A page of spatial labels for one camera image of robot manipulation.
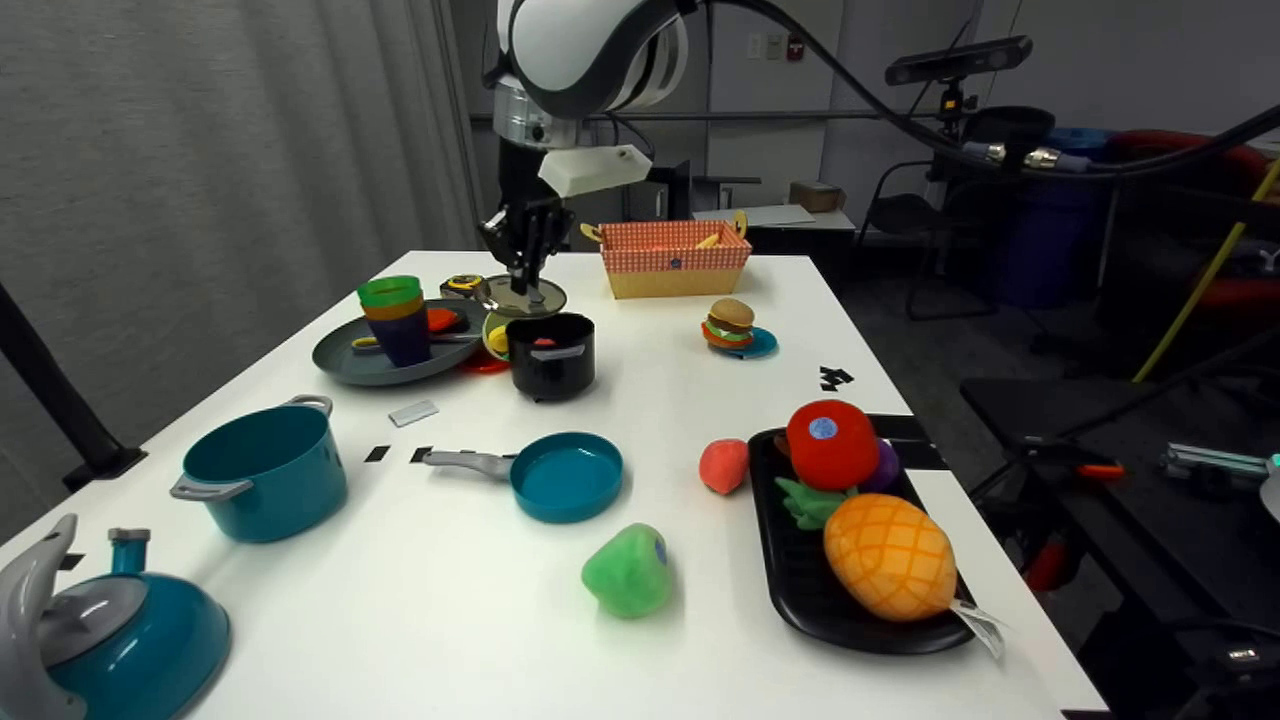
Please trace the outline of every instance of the green cup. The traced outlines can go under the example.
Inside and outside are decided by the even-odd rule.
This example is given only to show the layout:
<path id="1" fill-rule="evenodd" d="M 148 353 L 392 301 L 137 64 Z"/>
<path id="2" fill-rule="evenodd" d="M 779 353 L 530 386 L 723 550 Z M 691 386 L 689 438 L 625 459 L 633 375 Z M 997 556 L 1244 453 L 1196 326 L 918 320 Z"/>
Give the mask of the green cup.
<path id="1" fill-rule="evenodd" d="M 430 304 L 415 276 L 379 276 L 362 285 L 355 296 L 370 331 L 398 369 L 431 358 Z"/>

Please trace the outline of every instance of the teal frying pan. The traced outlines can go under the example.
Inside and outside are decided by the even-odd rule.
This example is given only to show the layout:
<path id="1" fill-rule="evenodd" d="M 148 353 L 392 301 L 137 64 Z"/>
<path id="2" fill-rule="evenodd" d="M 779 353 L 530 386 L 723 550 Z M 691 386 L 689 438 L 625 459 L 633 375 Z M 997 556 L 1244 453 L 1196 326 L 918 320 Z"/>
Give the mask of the teal frying pan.
<path id="1" fill-rule="evenodd" d="M 625 486 L 625 454 L 592 433 L 558 433 L 530 445 L 519 454 L 424 447 L 415 459 L 436 468 L 472 468 L 479 476 L 508 481 L 516 503 L 544 522 L 592 520 Z"/>

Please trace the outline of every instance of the black tray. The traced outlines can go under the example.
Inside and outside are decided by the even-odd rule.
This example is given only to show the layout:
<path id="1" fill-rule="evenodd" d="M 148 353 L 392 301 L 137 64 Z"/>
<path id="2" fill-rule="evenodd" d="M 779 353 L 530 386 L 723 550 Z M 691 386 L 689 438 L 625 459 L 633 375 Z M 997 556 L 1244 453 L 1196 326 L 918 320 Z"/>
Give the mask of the black tray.
<path id="1" fill-rule="evenodd" d="M 889 425 L 906 418 L 875 418 L 875 433 L 908 454 L 911 438 L 897 438 L 885 433 Z M 793 459 L 784 454 L 784 433 L 762 433 L 752 436 L 752 492 L 757 492 L 757 516 L 762 516 L 762 541 L 764 541 L 764 572 L 768 572 L 768 594 L 772 606 L 803 637 L 860 648 L 860 650 L 885 650 L 885 654 L 929 654 L 974 638 L 974 629 L 960 623 L 960 615 L 945 611 L 922 623 L 885 623 L 872 611 L 863 611 L 823 556 L 823 530 L 795 526 L 793 513 L 784 506 L 784 492 L 776 486 L 776 476 L 795 476 Z M 906 495 L 922 503 L 908 481 L 894 485 L 894 495 Z"/>

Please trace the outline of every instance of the chair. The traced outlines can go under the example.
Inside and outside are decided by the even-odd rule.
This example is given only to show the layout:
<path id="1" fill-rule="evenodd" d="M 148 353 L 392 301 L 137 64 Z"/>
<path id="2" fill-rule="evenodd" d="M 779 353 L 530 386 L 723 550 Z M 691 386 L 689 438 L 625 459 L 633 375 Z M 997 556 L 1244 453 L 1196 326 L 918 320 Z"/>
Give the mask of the chair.
<path id="1" fill-rule="evenodd" d="M 1122 132 L 1114 135 L 1114 160 L 1165 157 L 1200 140 L 1204 135 L 1189 132 Z M 1221 211 L 1215 200 L 1247 200 L 1268 175 L 1268 164 L 1255 148 L 1234 148 L 1196 167 L 1117 189 L 1096 320 L 1123 355 L 1148 355 L 1156 347 L 1234 233 L 1237 216 Z M 1173 355 L 1160 363 L 1165 373 L 1280 324 L 1278 239 L 1280 236 L 1253 236 L 1237 247 L 1200 296 Z"/>
<path id="2" fill-rule="evenodd" d="M 960 140 L 1010 143 L 1011 153 L 1020 153 L 1020 148 L 1043 143 L 1053 124 L 1056 118 L 1039 109 L 982 109 L 960 124 Z M 929 167 L 929 179 L 945 184 L 942 206 L 922 190 L 889 195 L 889 179 L 911 167 Z M 908 289 L 908 309 L 906 309 L 908 320 L 957 320 L 957 316 L 997 310 L 997 304 L 990 304 L 982 293 L 974 309 L 947 309 L 947 310 L 922 310 L 918 301 L 929 276 L 953 276 L 953 250 L 993 247 L 993 239 L 1010 227 L 1017 211 L 1017 189 L 1020 189 L 1017 175 L 967 167 L 945 157 L 900 160 L 879 170 L 858 244 L 863 244 L 868 233 L 885 233 L 894 239 L 922 236 L 929 244 L 918 268 L 918 279 Z"/>

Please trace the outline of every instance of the white table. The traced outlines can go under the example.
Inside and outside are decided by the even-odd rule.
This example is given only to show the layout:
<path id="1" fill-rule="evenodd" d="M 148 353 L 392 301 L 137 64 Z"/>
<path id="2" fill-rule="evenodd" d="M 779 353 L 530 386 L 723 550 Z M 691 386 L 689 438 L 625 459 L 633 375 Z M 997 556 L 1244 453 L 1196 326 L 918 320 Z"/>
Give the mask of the white table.
<path id="1" fill-rule="evenodd" d="M 436 289 L 454 270 L 502 270 L 479 250 L 413 250 L 387 270 Z M 741 296 L 779 335 L 772 358 L 723 358 L 699 345 L 710 296 L 614 301 L 599 255 L 554 255 L 547 279 L 596 320 L 596 382 L 532 402 L 513 375 L 355 391 L 314 369 L 314 347 L 355 301 L 301 326 L 190 417 L 154 436 L 123 481 L 92 485 L 0 547 L 0 562 L 79 513 L 85 562 L 110 572 L 110 526 L 154 526 L 154 572 L 209 588 L 236 623 L 231 659 L 195 717 L 1062 717 L 1105 708 L 1035 594 L 1020 582 L 947 473 L 911 473 L 957 542 L 982 606 L 1006 619 L 1006 669 L 982 642 L 942 654 L 872 654 L 793 630 L 768 598 L 752 492 L 699 486 L 710 438 L 779 427 L 821 391 L 821 363 L 850 369 L 839 395 L 863 411 L 908 402 L 799 255 L 757 255 Z M 231 542 L 201 503 L 169 500 L 183 447 L 209 427 L 295 391 L 337 398 L 334 433 L 354 500 L 330 522 L 267 547 Z M 442 411 L 392 427 L 387 411 Z M 537 522 L 508 486 L 409 465 L 413 447 L 516 453 L 586 427 L 622 445 L 628 492 L 590 522 Z M 582 562 L 625 522 L 663 530 L 681 598 L 658 619 L 614 619 Z"/>

